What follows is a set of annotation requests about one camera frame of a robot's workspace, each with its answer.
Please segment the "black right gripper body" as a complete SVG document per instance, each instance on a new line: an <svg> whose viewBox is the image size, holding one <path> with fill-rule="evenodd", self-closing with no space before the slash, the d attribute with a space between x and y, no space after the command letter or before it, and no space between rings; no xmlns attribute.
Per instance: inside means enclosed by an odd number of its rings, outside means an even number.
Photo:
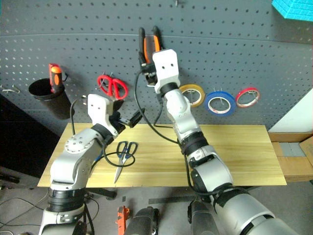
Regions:
<svg viewBox="0 0 313 235"><path fill-rule="evenodd" d="M157 83L157 71L154 62L142 63L140 65L141 73L145 76L149 86L155 86Z"/></svg>

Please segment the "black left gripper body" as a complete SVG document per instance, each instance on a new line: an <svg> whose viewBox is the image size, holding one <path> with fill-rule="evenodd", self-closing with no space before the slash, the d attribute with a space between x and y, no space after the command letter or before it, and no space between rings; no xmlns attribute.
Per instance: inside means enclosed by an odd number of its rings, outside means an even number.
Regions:
<svg viewBox="0 0 313 235"><path fill-rule="evenodd" d="M124 129L125 125L119 123L119 119L121 115L119 111L113 111L113 102L109 100L109 104L107 106L108 111L108 121L107 121L107 131L111 136L118 136Z"/></svg>

